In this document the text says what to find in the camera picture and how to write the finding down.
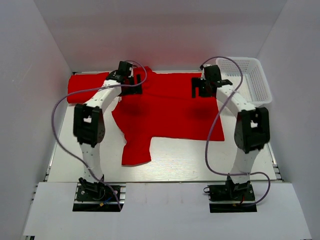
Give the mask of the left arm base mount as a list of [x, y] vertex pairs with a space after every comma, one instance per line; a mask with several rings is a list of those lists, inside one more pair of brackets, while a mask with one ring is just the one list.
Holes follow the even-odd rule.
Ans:
[[95, 190], [90, 190], [88, 186], [79, 183], [76, 188], [72, 211], [119, 213], [121, 210], [109, 187], [100, 185]]

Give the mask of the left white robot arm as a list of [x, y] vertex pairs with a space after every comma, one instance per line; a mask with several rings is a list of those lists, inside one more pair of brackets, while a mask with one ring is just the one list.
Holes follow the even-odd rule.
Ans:
[[88, 193], [96, 200], [106, 193], [106, 187], [99, 183], [104, 181], [100, 158], [100, 143], [106, 134], [104, 112], [118, 97], [143, 93], [142, 84], [148, 74], [143, 68], [144, 79], [140, 74], [134, 75], [137, 66], [141, 64], [134, 60], [120, 61], [118, 68], [108, 74], [102, 86], [93, 89], [94, 95], [74, 107], [73, 135], [82, 152], [85, 179], [94, 182], [89, 186]]

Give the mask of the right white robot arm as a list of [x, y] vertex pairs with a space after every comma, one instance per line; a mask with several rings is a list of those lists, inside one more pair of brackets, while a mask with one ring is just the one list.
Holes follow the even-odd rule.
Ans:
[[201, 77], [191, 79], [191, 95], [215, 97], [236, 118], [234, 142], [237, 152], [227, 174], [226, 195], [236, 200], [250, 185], [250, 174], [259, 152], [270, 141], [269, 112], [248, 102], [228, 79], [222, 79], [218, 65], [202, 65]]

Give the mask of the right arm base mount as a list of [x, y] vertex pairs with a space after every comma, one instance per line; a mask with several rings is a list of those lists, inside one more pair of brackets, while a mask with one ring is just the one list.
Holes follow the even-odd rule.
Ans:
[[203, 189], [203, 192], [208, 195], [209, 212], [212, 214], [257, 212], [252, 185], [248, 190], [240, 191], [234, 196], [231, 196], [228, 188], [221, 184], [208, 185]]

